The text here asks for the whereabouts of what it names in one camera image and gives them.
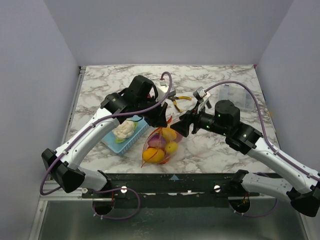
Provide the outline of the yellow bell pepper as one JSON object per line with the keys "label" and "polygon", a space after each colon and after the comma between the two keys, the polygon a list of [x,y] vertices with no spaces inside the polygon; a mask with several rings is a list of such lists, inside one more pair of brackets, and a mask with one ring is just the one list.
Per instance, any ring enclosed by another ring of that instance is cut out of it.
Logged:
{"label": "yellow bell pepper", "polygon": [[176,131],[171,129],[170,127],[162,128],[161,132],[162,132],[162,136],[167,142],[174,141],[177,138]]}

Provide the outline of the yellow orange fruit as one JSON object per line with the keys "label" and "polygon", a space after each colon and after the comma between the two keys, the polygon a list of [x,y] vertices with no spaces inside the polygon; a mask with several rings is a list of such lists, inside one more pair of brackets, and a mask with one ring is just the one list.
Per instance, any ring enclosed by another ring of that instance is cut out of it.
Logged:
{"label": "yellow orange fruit", "polygon": [[142,153],[142,160],[150,164],[158,164],[165,158],[165,152],[159,148],[148,148]]}

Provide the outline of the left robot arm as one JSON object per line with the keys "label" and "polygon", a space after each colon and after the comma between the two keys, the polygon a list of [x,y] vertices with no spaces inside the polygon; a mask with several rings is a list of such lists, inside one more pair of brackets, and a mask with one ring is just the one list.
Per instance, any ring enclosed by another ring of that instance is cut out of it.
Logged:
{"label": "left robot arm", "polygon": [[70,140],[55,150],[45,149],[41,158],[46,175],[51,176],[60,189],[71,193],[78,188],[93,190],[99,197],[110,194],[111,185],[101,171],[81,168],[81,162],[92,148],[127,118],[140,116],[152,127],[166,127],[167,99],[172,84],[159,86],[142,76],[135,76],[129,87],[108,94],[93,117]]}

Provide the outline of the clear zip bag orange zipper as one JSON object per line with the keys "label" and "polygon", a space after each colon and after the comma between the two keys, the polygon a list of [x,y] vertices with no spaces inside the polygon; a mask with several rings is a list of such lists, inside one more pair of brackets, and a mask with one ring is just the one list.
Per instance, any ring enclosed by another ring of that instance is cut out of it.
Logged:
{"label": "clear zip bag orange zipper", "polygon": [[141,154],[141,167],[164,165],[178,152],[183,136],[171,128],[175,122],[173,116],[166,122],[167,127],[157,127],[147,137]]}

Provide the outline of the purple onion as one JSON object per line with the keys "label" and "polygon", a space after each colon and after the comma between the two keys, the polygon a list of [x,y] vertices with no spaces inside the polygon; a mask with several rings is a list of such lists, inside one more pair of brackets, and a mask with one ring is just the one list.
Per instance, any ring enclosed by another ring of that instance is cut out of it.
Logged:
{"label": "purple onion", "polygon": [[155,133],[153,136],[151,136],[148,139],[147,144],[149,147],[152,147],[152,148],[164,149],[165,146],[167,145],[167,142],[162,135],[160,135],[159,133]]}

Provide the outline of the yellow lemon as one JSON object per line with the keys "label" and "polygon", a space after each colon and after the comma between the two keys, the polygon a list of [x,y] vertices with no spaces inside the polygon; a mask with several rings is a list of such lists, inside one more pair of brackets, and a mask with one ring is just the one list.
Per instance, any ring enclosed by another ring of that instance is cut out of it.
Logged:
{"label": "yellow lemon", "polygon": [[165,150],[165,153],[168,154],[168,155],[172,155],[172,154],[175,154],[177,152],[179,148],[179,144],[175,141],[171,141],[169,143],[166,144],[164,150]]}

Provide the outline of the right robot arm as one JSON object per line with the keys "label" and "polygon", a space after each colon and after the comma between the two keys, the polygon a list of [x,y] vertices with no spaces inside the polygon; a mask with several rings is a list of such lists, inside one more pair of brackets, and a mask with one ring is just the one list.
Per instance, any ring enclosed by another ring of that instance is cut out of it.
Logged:
{"label": "right robot arm", "polygon": [[239,170],[230,183],[234,195],[264,194],[290,202],[299,213],[315,217],[320,208],[318,172],[272,146],[260,131],[241,122],[240,115],[240,109],[231,101],[220,100],[214,106],[214,114],[188,110],[170,127],[183,137],[200,129],[222,135],[230,148],[258,160],[279,175],[279,178],[269,178]]}

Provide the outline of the blue plastic basket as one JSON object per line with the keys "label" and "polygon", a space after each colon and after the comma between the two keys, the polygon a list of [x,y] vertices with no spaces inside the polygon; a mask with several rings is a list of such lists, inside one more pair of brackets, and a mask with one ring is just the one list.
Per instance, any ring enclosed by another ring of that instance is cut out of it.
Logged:
{"label": "blue plastic basket", "polygon": [[101,142],[107,146],[112,152],[118,155],[124,155],[130,147],[134,145],[134,143],[145,133],[145,131],[149,128],[149,125],[144,120],[143,117],[139,117],[137,115],[134,115],[131,118],[126,119],[128,121],[133,121],[138,123],[137,128],[135,129],[133,135],[129,138],[127,138],[124,142],[116,143],[115,136],[113,132],[109,132],[102,140]]}

